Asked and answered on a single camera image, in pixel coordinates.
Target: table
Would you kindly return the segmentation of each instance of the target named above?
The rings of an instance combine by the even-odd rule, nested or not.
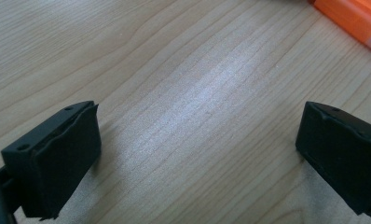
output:
[[[371,123],[371,51],[307,1],[0,1],[0,150],[87,100],[103,153],[46,223],[371,223],[295,151],[306,101]]]

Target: desk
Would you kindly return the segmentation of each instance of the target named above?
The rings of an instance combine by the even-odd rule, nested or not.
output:
[[[306,101],[371,123],[371,51],[306,0],[0,1],[0,150],[86,100],[103,154],[47,223],[371,223],[295,151]]]

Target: orange object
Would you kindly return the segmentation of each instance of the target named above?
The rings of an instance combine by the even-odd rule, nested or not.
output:
[[[371,48],[371,0],[315,0],[316,8]]]

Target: dark object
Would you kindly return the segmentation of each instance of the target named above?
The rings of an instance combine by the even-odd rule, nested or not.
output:
[[[2,150],[0,220],[20,206],[27,217],[58,216],[101,153],[97,108],[68,106]]]
[[[357,214],[371,216],[371,125],[306,102],[296,149]]]

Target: orange plastic object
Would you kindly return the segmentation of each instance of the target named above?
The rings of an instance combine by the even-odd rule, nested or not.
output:
[[[316,8],[371,48],[371,0],[315,0]]]

